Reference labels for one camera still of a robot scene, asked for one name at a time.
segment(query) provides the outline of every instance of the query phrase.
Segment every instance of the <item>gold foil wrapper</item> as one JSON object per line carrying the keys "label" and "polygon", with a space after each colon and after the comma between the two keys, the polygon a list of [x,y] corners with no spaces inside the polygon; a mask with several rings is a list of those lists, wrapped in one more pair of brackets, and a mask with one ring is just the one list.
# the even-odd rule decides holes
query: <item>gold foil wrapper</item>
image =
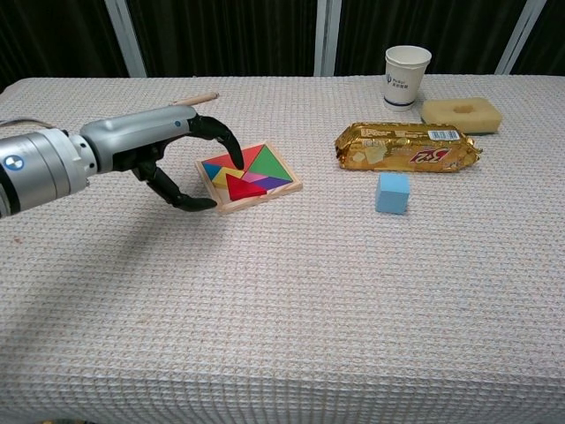
{"label": "gold foil wrapper", "polygon": [[453,125],[355,123],[335,141],[346,170],[454,172],[482,151]]}

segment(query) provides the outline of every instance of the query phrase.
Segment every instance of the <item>robotic arm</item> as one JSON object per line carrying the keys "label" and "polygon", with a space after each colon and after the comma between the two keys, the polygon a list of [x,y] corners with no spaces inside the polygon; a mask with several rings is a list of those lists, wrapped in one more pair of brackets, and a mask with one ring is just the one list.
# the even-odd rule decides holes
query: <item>robotic arm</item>
{"label": "robotic arm", "polygon": [[0,140],[0,218],[79,192],[94,174],[126,170],[175,208],[213,208],[215,201],[181,193],[157,167],[165,148],[184,136],[216,139],[244,168],[230,129],[185,105],[94,121],[71,136],[52,128]]}

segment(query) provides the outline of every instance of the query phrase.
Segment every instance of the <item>blue logo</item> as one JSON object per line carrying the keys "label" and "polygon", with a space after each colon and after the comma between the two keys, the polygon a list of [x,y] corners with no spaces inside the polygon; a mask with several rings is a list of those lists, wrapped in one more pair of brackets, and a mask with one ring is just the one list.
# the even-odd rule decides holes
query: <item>blue logo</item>
{"label": "blue logo", "polygon": [[23,170],[24,160],[18,155],[10,155],[4,159],[4,166],[9,170]]}

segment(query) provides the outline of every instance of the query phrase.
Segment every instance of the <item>red triangle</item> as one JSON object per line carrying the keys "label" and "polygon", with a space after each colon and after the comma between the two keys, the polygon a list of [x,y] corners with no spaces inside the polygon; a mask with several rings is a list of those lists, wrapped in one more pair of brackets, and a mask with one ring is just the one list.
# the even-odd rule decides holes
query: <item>red triangle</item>
{"label": "red triangle", "polygon": [[[263,146],[264,146],[263,144],[260,144],[258,146],[253,146],[252,148],[242,149],[241,153],[243,153],[244,155],[244,164],[245,164],[243,170],[249,169],[249,167],[251,166],[251,164],[253,163],[253,161],[255,160],[255,158],[263,148]],[[226,168],[231,168],[233,170],[236,169],[236,165],[234,165],[233,162],[231,161],[230,155],[221,155],[221,156],[213,157],[212,159],[208,159],[204,161],[204,163],[225,166]]]}
{"label": "red triangle", "polygon": [[267,194],[267,190],[263,187],[259,187],[254,183],[248,183],[247,181],[234,177],[230,174],[226,174],[226,181],[228,183],[228,191],[230,192],[230,199],[232,199],[232,201]]}

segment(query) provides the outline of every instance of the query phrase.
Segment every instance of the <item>blue block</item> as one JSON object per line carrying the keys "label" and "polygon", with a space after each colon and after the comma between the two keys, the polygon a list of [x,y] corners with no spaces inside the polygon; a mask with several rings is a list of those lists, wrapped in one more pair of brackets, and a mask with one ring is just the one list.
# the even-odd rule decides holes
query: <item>blue block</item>
{"label": "blue block", "polygon": [[377,184],[375,208],[377,212],[403,214],[406,211],[409,194],[410,184],[406,175],[381,172]]}

